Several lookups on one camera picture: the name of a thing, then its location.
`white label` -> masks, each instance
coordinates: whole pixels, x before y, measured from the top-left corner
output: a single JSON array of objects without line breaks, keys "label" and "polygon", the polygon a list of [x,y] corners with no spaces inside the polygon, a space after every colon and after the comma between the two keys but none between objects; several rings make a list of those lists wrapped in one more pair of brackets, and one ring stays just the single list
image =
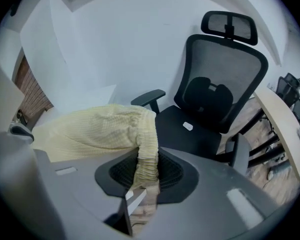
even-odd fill
[{"label": "white label", "polygon": [[65,168],[65,169],[60,169],[60,170],[56,170],[56,174],[61,176],[61,175],[65,175],[65,174],[70,174],[70,173],[73,173],[73,172],[76,172],[77,169],[74,168],[74,167],[68,167],[68,168]]},{"label": "white label", "polygon": [[191,131],[194,127],[188,123],[188,122],[184,122],[183,123],[183,127],[186,128],[188,131]]},{"label": "white label", "polygon": [[226,196],[249,230],[264,220],[258,210],[238,188],[231,189],[226,193]]}]

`desk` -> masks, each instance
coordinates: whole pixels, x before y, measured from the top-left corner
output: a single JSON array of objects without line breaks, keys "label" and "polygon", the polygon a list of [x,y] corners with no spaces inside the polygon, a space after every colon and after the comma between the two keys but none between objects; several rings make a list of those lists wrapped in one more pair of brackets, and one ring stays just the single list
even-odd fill
[{"label": "desk", "polygon": [[272,123],[294,173],[300,180],[300,139],[297,134],[300,125],[296,117],[272,90],[260,87],[255,90],[254,96]]}]

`yellow blanket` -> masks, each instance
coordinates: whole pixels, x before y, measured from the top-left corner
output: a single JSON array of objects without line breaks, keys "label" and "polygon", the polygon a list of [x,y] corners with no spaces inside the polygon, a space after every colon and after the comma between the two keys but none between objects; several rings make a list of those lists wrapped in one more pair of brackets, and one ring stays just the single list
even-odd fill
[{"label": "yellow blanket", "polygon": [[132,189],[158,180],[156,114],[140,106],[110,104],[76,111],[33,128],[33,149],[51,162],[100,156],[139,147]]}]

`desk leg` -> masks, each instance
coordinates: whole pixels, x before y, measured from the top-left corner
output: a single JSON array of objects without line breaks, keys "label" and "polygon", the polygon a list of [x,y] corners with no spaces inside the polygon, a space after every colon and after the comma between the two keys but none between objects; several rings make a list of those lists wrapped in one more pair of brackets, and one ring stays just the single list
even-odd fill
[{"label": "desk leg", "polygon": [[264,114],[265,112],[263,111],[263,109],[259,109],[258,112],[253,116],[253,118],[238,132],[238,134],[244,135],[263,117]]},{"label": "desk leg", "polygon": [[233,152],[227,152],[227,153],[222,153],[222,154],[217,154],[213,156],[213,160],[220,162],[220,163],[230,163],[231,160],[233,159],[234,154]]},{"label": "desk leg", "polygon": [[251,150],[249,153],[249,156],[251,157],[251,156],[259,153],[260,151],[266,149],[271,144],[276,143],[277,141],[279,141],[279,137],[278,137],[278,135],[275,135],[272,138],[268,139],[265,143],[261,144],[260,146],[256,147],[255,149]]},{"label": "desk leg", "polygon": [[249,164],[248,164],[248,168],[260,165],[266,161],[269,161],[270,159],[273,159],[273,158],[281,155],[284,152],[285,152],[284,147],[281,144],[279,144],[277,147],[271,149],[269,152],[267,152],[263,155],[260,155],[259,157],[255,158],[255,159],[250,160]]}]

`armrest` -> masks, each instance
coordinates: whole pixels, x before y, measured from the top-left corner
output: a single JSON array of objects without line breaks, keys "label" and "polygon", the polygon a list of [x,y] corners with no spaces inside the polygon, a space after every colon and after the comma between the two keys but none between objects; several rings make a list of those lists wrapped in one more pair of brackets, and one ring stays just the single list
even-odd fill
[{"label": "armrest", "polygon": [[232,138],[229,138],[225,146],[225,152],[232,152],[229,165],[244,176],[248,169],[250,149],[249,142],[240,133],[235,136],[234,141],[232,141]]},{"label": "armrest", "polygon": [[19,122],[11,122],[8,134],[14,135],[19,139],[26,141],[28,144],[31,144],[35,140],[31,131]]},{"label": "armrest", "polygon": [[152,111],[154,111],[156,114],[159,114],[157,99],[160,99],[165,95],[166,92],[163,90],[152,90],[135,98],[133,101],[131,101],[131,105],[144,107],[149,104]]}]

